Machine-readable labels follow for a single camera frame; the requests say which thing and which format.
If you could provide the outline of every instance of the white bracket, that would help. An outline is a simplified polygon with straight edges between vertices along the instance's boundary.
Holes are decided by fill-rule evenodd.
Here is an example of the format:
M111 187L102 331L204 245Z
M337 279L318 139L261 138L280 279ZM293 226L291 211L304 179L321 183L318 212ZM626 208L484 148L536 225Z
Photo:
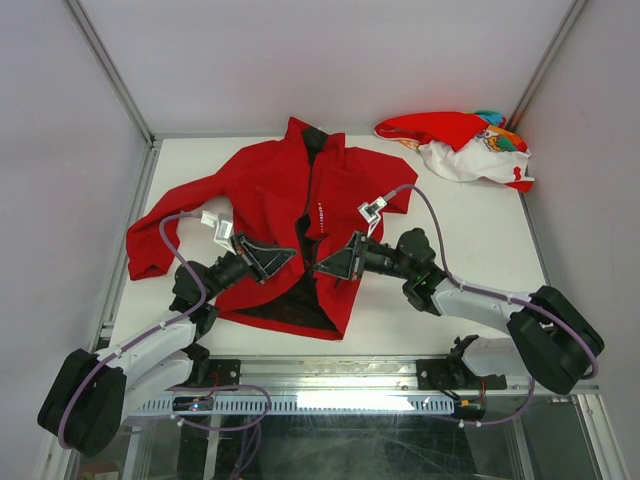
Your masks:
M164 322L166 324L168 320L175 318L176 315L178 315L177 312L167 310L148 328L158 323L162 324ZM98 354L98 360L102 360L112 353L121 352L117 358L109 362L109 367L122 368L122 371L127 376L127 388L129 388L166 357L181 348L191 345L195 338L195 333L195 324L187 318L158 330L126 352L122 352L122 347L138 337L140 332L134 333L117 345L98 350L96 353Z
M462 361L479 377L530 375L511 338L477 338L464 350Z
M472 283L464 282L459 278L456 278L456 280L464 286L476 286ZM514 293L495 288L481 288L492 290L508 298L519 298L521 300L531 301L530 294L526 292ZM466 318L472 322L495 328L505 335L510 335L507 329L507 322L509 322L511 314L523 308L521 305L470 292L464 287L461 290L449 279L440 282L431 299L438 312L442 315Z
M387 202L384 198L378 197L371 203L363 203L358 207L358 212L360 215L364 217L366 222L369 224L369 229L367 230L367 238L371 236L373 231L382 220L382 214L380 210L387 206Z
M213 228L213 241L215 243L231 253L236 253L236 249L233 248L233 244L231 243L233 219L230 215L225 213L216 214L203 210L200 222Z
M132 414L135 415L136 409L150 399L162 394L168 388L187 380L191 375L192 368L193 360L189 359L187 354L181 351L175 352L160 361L127 388L122 405L121 421Z

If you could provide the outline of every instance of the metal frame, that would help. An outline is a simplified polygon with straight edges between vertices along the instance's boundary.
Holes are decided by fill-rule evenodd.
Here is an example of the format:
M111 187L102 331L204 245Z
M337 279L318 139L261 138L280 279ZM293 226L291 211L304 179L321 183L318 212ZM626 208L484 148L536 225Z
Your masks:
M559 57L562 47L571 35L571 32L573 32L578 20L582 17L582 14L590 2L591 0L573 0L569 10L567 10L567 13L560 22L558 30L551 39L549 46L542 55L538 66L534 70L531 80L529 80L527 87L524 89L524 92L518 101L518 105L516 105L516 108L509 117L509 121L505 128L510 132L518 131L523 117L529 111L531 103L551 72L554 63Z
M156 431L156 423L147 421L142 427L133 427L132 431L139 431L131 435L127 448L127 458L122 471L122 480L137 480L146 478L151 465L151 452Z
M109 84L113 88L114 93L120 100L123 108L129 115L129 118L136 126L142 137L145 139L145 142L148 144L153 143L153 134L149 129L149 125L147 125L146 120L142 116L142 113L138 109L136 102L133 100L129 89L125 85L118 69L116 68L113 60L109 56L109 52L107 52L104 43L100 39L96 28L94 27L89 15L86 10L82 6L80 0L63 0L64 4L67 6L71 17L75 21L76 25L80 29L82 36L89 46L89 50L93 53L93 56L100 65L102 72L105 77L109 81Z
M145 139L147 145L144 160L141 162L139 178L135 194L131 202L125 227L139 218L144 208L149 188L153 179L161 140L157 141L151 132L144 116L138 109L131 93L114 65L109 53L96 31L81 0L63 0L74 22L87 42L90 50L102 69L106 79L111 84L115 95L120 100L123 108L131 118L139 133ZM526 86L517 107L510 117L508 128L517 130L523 117L526 115L531 103L535 99L545 78L549 74L559 52L567 38L576 26L579 18L584 13L590 0L574 0L567 14L545 51L540 63L536 67L531 80ZM202 136L221 136L206 134ZM161 138L193 138L193 135L161 135ZM526 204L523 202L525 214L530 226L531 234L538 250L538 256L546 275L544 262L540 255L535 231L531 223ZM110 338L113 329L114 314L118 309L120 297L124 286L126 274L126 253L123 241L119 245L112 269L111 281L106 289L103 307L96 328L96 337L90 348L95 348L98 341ZM345 390L366 389L375 391L408 391L415 394L417 380L415 372L415 360L412 356L367 356L367 357L244 357L242 358L242 380L244 383L257 383L267 387L276 394L286 394L299 390ZM488 395L522 396L528 388L528 379L509 378L508 389L505 391L490 391ZM608 421L606 411L598 394L599 390L594 383L580 384L574 393L578 394L578 404L582 412L582 422L585 436L590 439L590 448L593 452L594 464L602 472L602 478L623 479L630 478L629 471L620 453L619 445ZM536 389L536 395L553 394L546 389ZM531 477L530 461L528 460L526 439L522 430L522 424L515 422L513 427L513 441L523 462L522 478ZM39 459L39 479L58 480L68 474L68 466L72 459L69 451L62 450L53 436L48 436L43 445Z
M600 395L578 395L578 410L589 451L602 480L631 479L631 472L611 427Z

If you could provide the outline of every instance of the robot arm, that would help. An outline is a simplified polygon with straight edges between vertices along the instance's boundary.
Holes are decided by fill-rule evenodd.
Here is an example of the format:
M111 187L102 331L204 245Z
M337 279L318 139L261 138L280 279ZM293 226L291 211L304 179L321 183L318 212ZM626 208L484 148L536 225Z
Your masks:
M376 222L374 215L367 220ZM365 271L402 278L402 291L415 309L466 318L509 335L511 338L491 340L473 336L458 342L454 348L457 358L480 377L528 373L549 390L565 395L589 368L584 348L525 304L540 307L538 310L567 324L594 357L604 349L602 338L557 289L542 286L534 293L487 289L448 275L435 264L435 256L419 228L403 233L396 248L355 232L342 250L314 268L345 280L357 280Z
M205 288L206 302L192 274L180 266L169 310L143 331L94 354L78 349L63 363L38 414L38 424L58 435L65 410L80 385L101 362L63 425L64 441L86 456L102 451L129 414L174 385L197 386L208 371L209 351L197 343L212 327L218 310L208 301L249 276L263 283L283 267L295 249L265 245L232 235L231 221L216 217L214 240L229 250L211 267L188 262ZM180 313L190 315L171 321Z

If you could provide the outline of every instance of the small connector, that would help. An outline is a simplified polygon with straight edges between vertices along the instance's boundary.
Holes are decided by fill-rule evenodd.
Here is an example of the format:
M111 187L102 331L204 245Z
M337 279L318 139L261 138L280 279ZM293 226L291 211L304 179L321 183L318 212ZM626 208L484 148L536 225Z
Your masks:
M233 235L233 220L231 216L224 213L215 214L203 210L200 216L200 222L214 230L213 241L215 243L231 253L236 253L231 242Z
M371 203L363 203L358 207L358 212L365 219L365 221L369 224L369 229L367 231L367 237L370 237L373 231L382 220L382 214L380 210L387 206L387 201L378 197Z

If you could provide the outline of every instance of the glass panel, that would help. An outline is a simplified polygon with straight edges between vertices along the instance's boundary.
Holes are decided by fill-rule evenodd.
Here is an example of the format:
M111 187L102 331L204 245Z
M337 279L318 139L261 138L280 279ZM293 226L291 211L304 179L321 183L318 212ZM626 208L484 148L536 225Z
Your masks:
M489 397L495 416L519 397ZM239 426L241 415L190 417L207 425ZM100 455L81 459L82 480L596 480L576 406L538 397L521 421L458 428L425 415L283 415L261 424L255 458L232 472L242 432L178 428L170 419L138 418ZM255 447L245 437L245 461Z

